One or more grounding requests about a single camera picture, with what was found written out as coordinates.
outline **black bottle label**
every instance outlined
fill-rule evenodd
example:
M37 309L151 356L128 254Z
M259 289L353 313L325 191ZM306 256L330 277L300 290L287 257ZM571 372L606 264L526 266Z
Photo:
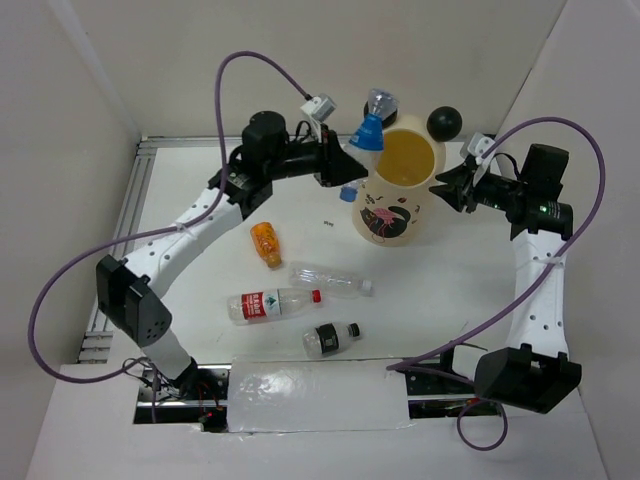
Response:
M322 353L335 352L340 348L340 342L338 341L338 333L333 323L327 323L326 325L320 325L316 327L318 337L320 337L320 348Z

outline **white cardboard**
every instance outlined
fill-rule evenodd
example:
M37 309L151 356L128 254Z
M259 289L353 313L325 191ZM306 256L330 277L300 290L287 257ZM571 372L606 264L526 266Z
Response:
M234 363L230 432L392 430L411 425L389 360Z

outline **red bottle label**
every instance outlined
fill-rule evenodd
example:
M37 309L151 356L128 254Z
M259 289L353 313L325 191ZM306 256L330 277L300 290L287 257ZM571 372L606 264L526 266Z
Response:
M262 292L242 295L242 313L245 319L267 316L262 303Z
M245 320L260 317L279 317L280 292L266 290L264 292L245 293L242 295L242 314Z

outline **black ball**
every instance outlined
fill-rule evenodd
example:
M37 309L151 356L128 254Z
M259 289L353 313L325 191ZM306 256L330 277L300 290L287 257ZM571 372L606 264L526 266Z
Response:
M436 142L448 142L462 130L462 115L453 107L438 107L427 119L427 130Z

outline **yellow cup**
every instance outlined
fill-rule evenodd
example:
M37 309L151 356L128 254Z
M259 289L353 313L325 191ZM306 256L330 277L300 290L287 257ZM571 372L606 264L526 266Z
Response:
M353 224L365 239L385 247L408 244L419 232L429 186L444 170L444 144L426 121L401 115L384 131L384 151L353 203Z

